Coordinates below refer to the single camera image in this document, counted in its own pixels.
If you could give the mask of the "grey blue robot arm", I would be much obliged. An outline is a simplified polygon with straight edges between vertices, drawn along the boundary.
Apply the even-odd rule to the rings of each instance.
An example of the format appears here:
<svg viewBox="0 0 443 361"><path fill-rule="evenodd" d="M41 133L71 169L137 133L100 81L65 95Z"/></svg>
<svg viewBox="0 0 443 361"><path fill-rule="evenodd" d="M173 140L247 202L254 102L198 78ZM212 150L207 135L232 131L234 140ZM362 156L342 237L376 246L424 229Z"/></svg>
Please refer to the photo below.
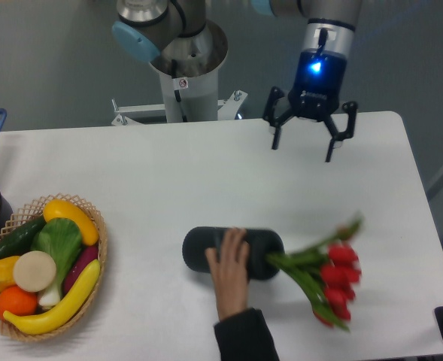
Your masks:
<svg viewBox="0 0 443 361"><path fill-rule="evenodd" d="M294 117L323 123L329 147L353 137L358 105L340 102L344 73L360 15L359 1L254 1L261 14L304 16L307 21L293 86L272 87L263 119L275 139ZM228 50L223 30L206 17L204 1L119 1L112 26L116 42L134 59L150 64L165 89L172 122L212 120L217 91L201 79L215 74Z"/></svg>

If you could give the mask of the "dark sleeved forearm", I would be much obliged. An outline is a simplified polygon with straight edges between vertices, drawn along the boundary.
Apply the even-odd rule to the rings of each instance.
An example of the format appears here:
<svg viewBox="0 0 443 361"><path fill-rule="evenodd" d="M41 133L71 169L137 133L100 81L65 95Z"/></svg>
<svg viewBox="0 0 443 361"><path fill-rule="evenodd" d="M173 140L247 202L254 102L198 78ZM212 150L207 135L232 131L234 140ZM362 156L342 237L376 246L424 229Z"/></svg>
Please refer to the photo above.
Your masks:
<svg viewBox="0 0 443 361"><path fill-rule="evenodd" d="M248 308L216 323L214 334L222 361L280 359L260 309Z"/></svg>

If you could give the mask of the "person's hand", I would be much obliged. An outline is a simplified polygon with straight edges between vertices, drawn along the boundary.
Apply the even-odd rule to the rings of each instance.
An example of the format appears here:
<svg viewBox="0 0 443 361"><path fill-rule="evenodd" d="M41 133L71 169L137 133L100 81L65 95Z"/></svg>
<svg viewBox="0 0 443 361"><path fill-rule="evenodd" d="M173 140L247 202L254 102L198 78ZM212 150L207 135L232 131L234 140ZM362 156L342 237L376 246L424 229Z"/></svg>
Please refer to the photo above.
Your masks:
<svg viewBox="0 0 443 361"><path fill-rule="evenodd" d="M214 284L219 321L247 309L247 261L250 245L245 241L246 234L245 229L227 229L219 251L214 247L205 250Z"/></svg>

